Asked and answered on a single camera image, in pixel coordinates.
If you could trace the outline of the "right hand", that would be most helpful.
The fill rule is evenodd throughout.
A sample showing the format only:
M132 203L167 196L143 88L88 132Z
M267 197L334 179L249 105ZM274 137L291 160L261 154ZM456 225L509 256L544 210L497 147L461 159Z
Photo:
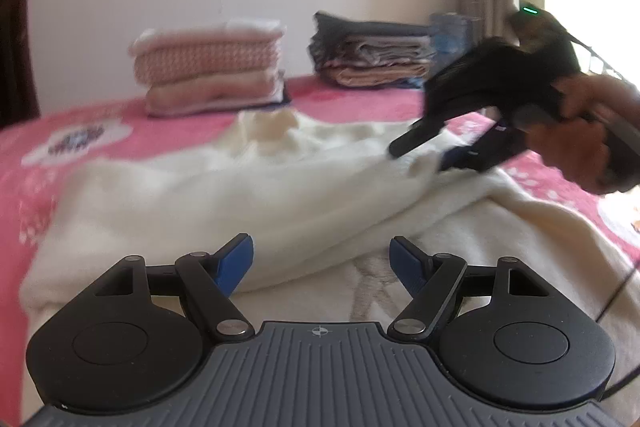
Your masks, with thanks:
M559 80L556 89L563 93L564 120L526 127L529 150L540 155L544 165L558 169L565 180L590 194L622 191L620 186L604 179L610 160L605 127L599 121L585 121L582 114L600 110L638 127L638 89L610 76L585 74Z

